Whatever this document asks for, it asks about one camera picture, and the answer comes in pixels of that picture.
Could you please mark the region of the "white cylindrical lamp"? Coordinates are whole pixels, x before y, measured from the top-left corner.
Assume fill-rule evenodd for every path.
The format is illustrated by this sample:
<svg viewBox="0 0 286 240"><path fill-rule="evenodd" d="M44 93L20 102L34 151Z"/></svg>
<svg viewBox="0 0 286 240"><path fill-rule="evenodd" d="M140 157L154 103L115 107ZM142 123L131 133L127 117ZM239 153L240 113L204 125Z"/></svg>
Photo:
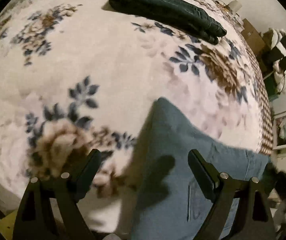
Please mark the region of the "white cylindrical lamp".
<svg viewBox="0 0 286 240"><path fill-rule="evenodd" d="M236 14L242 8L242 4L237 0L233 0L228 3L227 7L233 14Z"/></svg>

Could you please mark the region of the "light blue denim jeans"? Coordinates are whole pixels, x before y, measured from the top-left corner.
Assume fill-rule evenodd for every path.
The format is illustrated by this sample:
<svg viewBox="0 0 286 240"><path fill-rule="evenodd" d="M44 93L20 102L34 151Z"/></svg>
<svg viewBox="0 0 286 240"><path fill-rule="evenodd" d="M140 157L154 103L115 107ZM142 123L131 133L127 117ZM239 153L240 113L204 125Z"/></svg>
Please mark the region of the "light blue denim jeans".
<svg viewBox="0 0 286 240"><path fill-rule="evenodd" d="M224 145L202 133L165 98L153 105L143 182L133 216L131 239L193 239L208 215L206 199L188 165L196 149L232 178L261 178L269 162L262 155Z"/></svg>

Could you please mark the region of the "tall brown cardboard box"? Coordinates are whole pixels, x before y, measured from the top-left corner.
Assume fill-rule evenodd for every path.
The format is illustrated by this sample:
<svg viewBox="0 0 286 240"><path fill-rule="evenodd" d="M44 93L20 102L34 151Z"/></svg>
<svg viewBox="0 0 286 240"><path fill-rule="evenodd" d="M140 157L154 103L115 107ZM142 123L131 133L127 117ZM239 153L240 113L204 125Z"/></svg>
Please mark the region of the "tall brown cardboard box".
<svg viewBox="0 0 286 240"><path fill-rule="evenodd" d="M243 28L244 30L241 32L243 38L251 48L254 55L259 56L266 47L264 40L260 33L247 19L243 19Z"/></svg>

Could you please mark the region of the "brown checkered bed sheet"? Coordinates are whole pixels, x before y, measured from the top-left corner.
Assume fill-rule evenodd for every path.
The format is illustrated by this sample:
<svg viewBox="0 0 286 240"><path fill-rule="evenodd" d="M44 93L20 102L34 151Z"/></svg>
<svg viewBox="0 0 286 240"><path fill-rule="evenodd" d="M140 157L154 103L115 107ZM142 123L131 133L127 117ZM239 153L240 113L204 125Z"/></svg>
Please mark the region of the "brown checkered bed sheet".
<svg viewBox="0 0 286 240"><path fill-rule="evenodd" d="M262 131L261 131L261 140L260 140L260 148L259 153L265 155L272 154L272 146L273 146L273 138L272 138L272 118L271 118L271 110L268 101L268 94L263 82L262 72L259 67L259 63L255 57L250 46L243 38L243 35L240 31L236 30L236 33L240 37L242 44L245 48L247 56L249 57L250 64L254 71L254 77L256 81L256 88L258 89L258 103L260 107L260 116L262 120Z"/></svg>

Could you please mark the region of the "floral white bed blanket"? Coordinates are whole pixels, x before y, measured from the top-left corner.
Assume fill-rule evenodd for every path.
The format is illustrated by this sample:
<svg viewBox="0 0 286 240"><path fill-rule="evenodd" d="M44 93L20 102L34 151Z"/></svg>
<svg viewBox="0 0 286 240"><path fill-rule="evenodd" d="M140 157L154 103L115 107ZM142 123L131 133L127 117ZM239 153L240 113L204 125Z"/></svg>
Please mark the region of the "floral white bed blanket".
<svg viewBox="0 0 286 240"><path fill-rule="evenodd" d="M107 155L80 209L100 232L128 232L153 102L167 98L228 146L259 153L254 71L230 15L184 0L226 30L217 45L108 0L12 0L0 14L0 210L17 209L32 172L58 174L64 146Z"/></svg>

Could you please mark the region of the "clothes pile on chair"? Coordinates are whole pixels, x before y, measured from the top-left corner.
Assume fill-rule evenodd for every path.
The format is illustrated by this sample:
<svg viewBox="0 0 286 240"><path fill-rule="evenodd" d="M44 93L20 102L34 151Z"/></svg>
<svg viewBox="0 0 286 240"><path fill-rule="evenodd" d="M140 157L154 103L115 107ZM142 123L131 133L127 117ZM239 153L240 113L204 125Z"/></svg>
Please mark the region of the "clothes pile on chair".
<svg viewBox="0 0 286 240"><path fill-rule="evenodd" d="M286 31L270 28L262 35L267 48L259 63L268 95L286 93Z"/></svg>

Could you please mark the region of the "folded dark denim jeans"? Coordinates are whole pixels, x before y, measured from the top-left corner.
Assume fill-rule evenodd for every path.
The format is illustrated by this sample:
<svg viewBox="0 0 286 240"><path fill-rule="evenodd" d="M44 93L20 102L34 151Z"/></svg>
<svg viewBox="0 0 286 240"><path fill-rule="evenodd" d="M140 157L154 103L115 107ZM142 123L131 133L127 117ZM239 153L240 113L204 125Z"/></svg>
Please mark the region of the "folded dark denim jeans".
<svg viewBox="0 0 286 240"><path fill-rule="evenodd" d="M109 0L109 4L115 11L160 21L214 45L227 34L204 9L183 0Z"/></svg>

